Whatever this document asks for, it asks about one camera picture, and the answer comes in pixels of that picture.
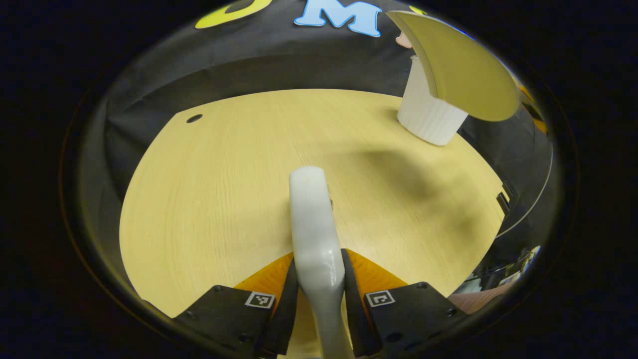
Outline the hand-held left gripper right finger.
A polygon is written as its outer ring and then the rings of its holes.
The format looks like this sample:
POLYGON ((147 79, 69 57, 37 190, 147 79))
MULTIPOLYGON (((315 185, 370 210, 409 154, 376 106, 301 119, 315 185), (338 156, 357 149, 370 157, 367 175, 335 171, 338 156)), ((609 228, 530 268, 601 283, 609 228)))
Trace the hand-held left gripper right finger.
POLYGON ((406 284, 344 248, 345 308, 358 358, 426 358, 465 326, 469 315, 427 282, 406 284))

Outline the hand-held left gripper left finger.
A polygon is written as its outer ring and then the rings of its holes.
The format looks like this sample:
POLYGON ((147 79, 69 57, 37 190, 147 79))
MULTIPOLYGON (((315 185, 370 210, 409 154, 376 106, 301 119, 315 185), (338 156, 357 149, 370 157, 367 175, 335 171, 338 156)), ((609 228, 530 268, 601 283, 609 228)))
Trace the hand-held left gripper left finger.
POLYGON ((299 288, 283 255, 233 288, 214 285, 174 321, 224 359, 275 359, 289 349, 299 288))

